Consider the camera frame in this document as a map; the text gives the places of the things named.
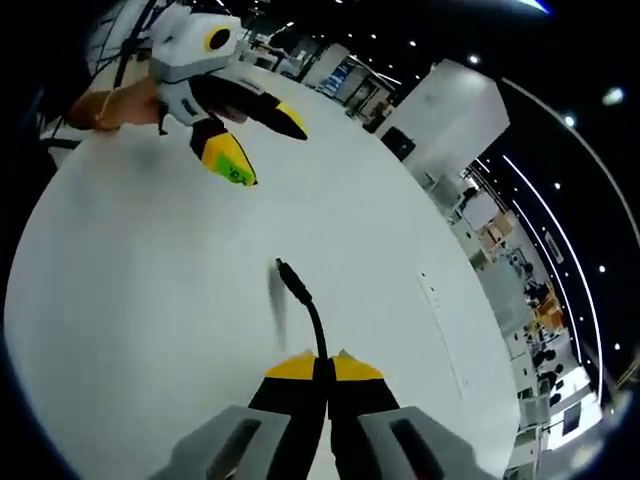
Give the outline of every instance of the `black ceiling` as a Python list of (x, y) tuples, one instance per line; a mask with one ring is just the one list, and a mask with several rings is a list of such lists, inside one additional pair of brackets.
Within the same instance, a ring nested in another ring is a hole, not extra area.
[[(300, 33), (324, 35), (327, 44), (339, 42), (360, 59), (371, 58), (374, 70), (402, 83), (398, 100), (433, 62), (450, 58), (468, 64), (470, 54), (479, 56), (481, 62), (473, 68), (495, 79), (506, 77), (556, 111), (574, 115), (577, 131), (602, 157), (637, 214), (638, 144), (630, 113), (636, 102), (631, 72), (637, 68), (632, 2), (549, 0), (544, 3), (551, 14), (546, 15), (515, 0), (224, 1), (245, 19), (257, 7), (266, 17), (293, 21)], [(625, 99), (605, 107), (601, 99), (612, 87), (623, 88)], [(498, 180), (508, 204), (516, 198), (534, 226), (545, 225), (553, 233), (555, 227), (539, 201), (501, 160), (502, 154), (508, 155), (558, 217), (584, 269), (599, 318), (603, 358), (617, 379), (637, 354), (640, 318), (633, 288), (640, 250), (629, 221), (604, 174), (578, 141), (531, 100), (504, 84), (500, 88), (511, 127), (483, 156), (492, 161), (491, 180)], [(562, 184), (560, 190), (553, 188), (556, 181)], [(571, 259), (558, 232), (554, 237), (565, 258)], [(607, 267), (605, 274), (597, 271), (601, 264)], [(585, 317), (578, 322), (578, 336), (597, 350), (583, 283), (570, 260), (564, 265), (562, 272), (569, 270), (570, 276), (563, 283), (574, 316)], [(620, 350), (614, 349), (615, 343)], [(590, 373), (597, 377), (597, 372)]]

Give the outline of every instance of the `led strip light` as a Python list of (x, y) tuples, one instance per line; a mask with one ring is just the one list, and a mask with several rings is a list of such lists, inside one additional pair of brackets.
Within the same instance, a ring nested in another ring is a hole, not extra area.
[(582, 283), (584, 285), (584, 289), (587, 292), (587, 299), (589, 300), (589, 308), (591, 309), (591, 316), (593, 318), (593, 324), (594, 324), (595, 330), (596, 330), (596, 343), (598, 344), (597, 346), (598, 346), (598, 363), (599, 363), (599, 369), (598, 369), (598, 403), (601, 403), (601, 401), (602, 401), (602, 383), (603, 383), (603, 375), (604, 375), (604, 363), (602, 361), (602, 342), (600, 340), (600, 326), (598, 325), (598, 314), (596, 312), (596, 307), (593, 304), (593, 297), (591, 296), (591, 290), (589, 289), (589, 284), (587, 283), (587, 279), (584, 276), (584, 272), (582, 271), (582, 265), (580, 265), (580, 262), (578, 261), (578, 256), (576, 255), (576, 252), (573, 250), (573, 246), (571, 245), (571, 242), (569, 242), (569, 239), (567, 238), (567, 234), (564, 233), (564, 230), (560, 226), (560, 222), (558, 222), (558, 219), (556, 218), (556, 216), (553, 214), (553, 212), (549, 208), (549, 205), (547, 205), (547, 203), (542, 199), (542, 197), (540, 196), (538, 191), (533, 187), (533, 185), (531, 184), (529, 179), (524, 176), (524, 174), (518, 169), (518, 167), (516, 167), (513, 164), (513, 162), (507, 158), (506, 155), (503, 155), (502, 158), (504, 158), (504, 160), (511, 166), (511, 168), (513, 168), (513, 170), (527, 184), (527, 186), (531, 189), (531, 191), (538, 198), (538, 200), (540, 200), (540, 203), (542, 204), (544, 209), (547, 211), (547, 213), (551, 217), (551, 220), (553, 220), (553, 223), (555, 224), (556, 228), (560, 232), (560, 235), (562, 235), (562, 238), (564, 239), (565, 243), (567, 244), (567, 248), (569, 249), (569, 252), (571, 253), (571, 257), (573, 258), (573, 261), (575, 262), (576, 267), (578, 268), (578, 273), (580, 274), (580, 279), (582, 280)]
[(385, 75), (384, 73), (378, 73), (378, 75), (380, 75), (382, 78), (384, 78), (385, 80), (389, 80), (391, 82), (397, 83), (398, 85), (402, 85), (402, 82), (399, 82), (398, 80), (396, 80), (395, 78), (391, 78), (387, 75)]
[(481, 166), (482, 168), (484, 168), (484, 169), (487, 171), (487, 173), (491, 173), (491, 170), (489, 170), (487, 167), (485, 167), (484, 163), (482, 163), (482, 162), (481, 162), (480, 160), (478, 160), (477, 158), (476, 158), (476, 162), (478, 162), (478, 163), (480, 164), (480, 166)]
[(553, 263), (553, 260), (551, 259), (551, 255), (549, 255), (549, 252), (547, 251), (547, 249), (544, 246), (544, 242), (538, 236), (538, 233), (536, 232), (536, 229), (533, 228), (533, 225), (531, 225), (531, 222), (529, 221), (527, 216), (524, 214), (524, 212), (520, 208), (520, 205), (518, 205), (518, 202), (516, 202), (514, 200), (513, 204), (516, 206), (516, 208), (520, 212), (520, 215), (522, 215), (522, 218), (525, 219), (525, 221), (527, 222), (527, 225), (529, 225), (529, 229), (533, 232), (533, 235), (536, 237), (536, 240), (538, 240), (538, 243), (540, 244), (540, 247), (542, 248), (542, 251), (547, 256), (547, 260), (549, 260), (549, 263), (551, 264), (551, 269), (553, 270), (553, 273), (556, 276), (556, 279), (558, 280), (558, 285), (560, 285), (560, 290), (562, 290), (562, 296), (564, 297), (564, 301), (567, 304), (567, 310), (569, 311), (569, 320), (571, 320), (571, 326), (573, 327), (573, 336), (576, 339), (576, 348), (578, 350), (578, 363), (580, 365), (582, 365), (582, 353), (580, 352), (580, 342), (579, 342), (579, 339), (578, 339), (578, 330), (576, 329), (576, 323), (573, 320), (573, 313), (571, 311), (571, 305), (569, 304), (569, 297), (567, 296), (567, 292), (564, 289), (564, 285), (562, 285), (562, 279), (560, 278), (560, 275), (558, 274), (558, 270), (556, 270), (556, 266)]

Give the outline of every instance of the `white cabinet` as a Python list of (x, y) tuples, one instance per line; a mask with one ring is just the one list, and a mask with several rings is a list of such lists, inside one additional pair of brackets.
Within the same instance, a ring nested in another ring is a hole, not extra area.
[(516, 381), (518, 392), (531, 388), (533, 395), (538, 394), (538, 381), (536, 370), (533, 368), (531, 355), (525, 353), (511, 360), (511, 369), (513, 370), (513, 378)]
[(536, 429), (521, 433), (516, 438), (516, 443), (509, 459), (509, 467), (519, 467), (528, 463), (535, 463), (540, 453), (540, 440)]
[(473, 231), (469, 222), (464, 218), (451, 225), (453, 234), (458, 239), (458, 243), (467, 254), (467, 258), (472, 258), (478, 252), (482, 252), (482, 244), (478, 234)]
[(529, 347), (527, 346), (527, 337), (525, 336), (523, 328), (520, 328), (517, 331), (507, 335), (504, 341), (507, 344), (507, 349), (509, 350), (511, 359), (529, 352)]

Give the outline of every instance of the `black cable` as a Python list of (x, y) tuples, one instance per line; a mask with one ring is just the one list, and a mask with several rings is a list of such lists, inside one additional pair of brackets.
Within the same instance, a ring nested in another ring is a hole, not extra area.
[(42, 134), (42, 130), (44, 130), (44, 126), (47, 123), (47, 119), (43, 114), (40, 115), (40, 121), (38, 122), (38, 136)]
[(118, 70), (116, 71), (116, 77), (113, 80), (113, 88), (118, 88), (122, 85), (122, 79), (124, 78), (124, 72), (127, 69), (129, 57), (131, 57), (132, 53), (135, 52), (138, 47), (138, 35), (140, 35), (142, 27), (144, 27), (144, 22), (151, 13), (156, 1), (157, 0), (149, 0), (147, 2), (142, 9), (142, 13), (140, 13), (138, 20), (136, 20), (135, 25), (131, 29), (131, 34), (125, 38), (124, 42), (122, 42), (122, 47), (120, 49), (121, 59), (118, 64)]
[(322, 322), (320, 322), (320, 315), (313, 302), (309, 301), (304, 304), (307, 307), (309, 316), (311, 317), (311, 323), (313, 324), (313, 332), (316, 335), (316, 343), (318, 344), (318, 358), (322, 361), (328, 359), (327, 356), (327, 344), (324, 338), (324, 330), (322, 330)]
[(107, 46), (107, 42), (109, 41), (109, 38), (111, 37), (111, 32), (113, 32), (113, 27), (115, 27), (116, 22), (120, 18), (120, 14), (122, 13), (122, 10), (124, 10), (124, 7), (126, 5), (127, 5), (127, 0), (123, 0), (122, 1), (122, 5), (120, 6), (120, 10), (118, 10), (118, 13), (116, 14), (116, 16), (111, 21), (111, 26), (109, 27), (109, 31), (107, 32), (107, 37), (104, 39), (104, 42), (102, 43), (102, 48), (100, 49), (100, 54), (98, 55), (98, 60), (96, 61), (96, 69), (93, 72), (94, 75), (98, 71), (98, 65), (100, 64), (100, 61), (102, 60), (102, 55), (104, 55), (104, 49)]
[(313, 324), (313, 332), (316, 336), (316, 343), (318, 345), (318, 358), (323, 364), (326, 364), (328, 360), (327, 355), (327, 342), (324, 338), (324, 330), (322, 329), (322, 322), (320, 321), (320, 315), (316, 306), (313, 304), (311, 294), (307, 290), (307, 287), (302, 283), (298, 274), (291, 268), (291, 266), (283, 262), (281, 259), (276, 259), (276, 265), (278, 267), (278, 273), (282, 282), (286, 285), (291, 293), (307, 307), (309, 316), (311, 317), (311, 323)]

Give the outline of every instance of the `desk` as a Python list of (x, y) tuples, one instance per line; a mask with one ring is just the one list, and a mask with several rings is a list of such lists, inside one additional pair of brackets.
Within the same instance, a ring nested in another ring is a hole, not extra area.
[[(516, 388), (463, 250), (378, 139), (320, 94), (261, 74), (310, 139), (230, 127), (256, 188), (207, 172), (182, 127), (159, 137), (125, 126), (92, 134), (44, 192), (5, 309), (36, 418), (83, 478), (156, 472), (179, 439), (246, 405), (266, 369), (315, 348), (292, 298), (279, 346), (267, 289), (279, 256), (313, 294), (330, 354), (346, 348), (375, 365), (401, 405), (465, 438), (501, 477), (518, 429)], [(328, 428), (309, 478), (337, 478)]]
[(524, 298), (522, 283), (507, 259), (499, 257), (477, 274), (503, 335), (520, 330), (531, 321), (533, 313)]

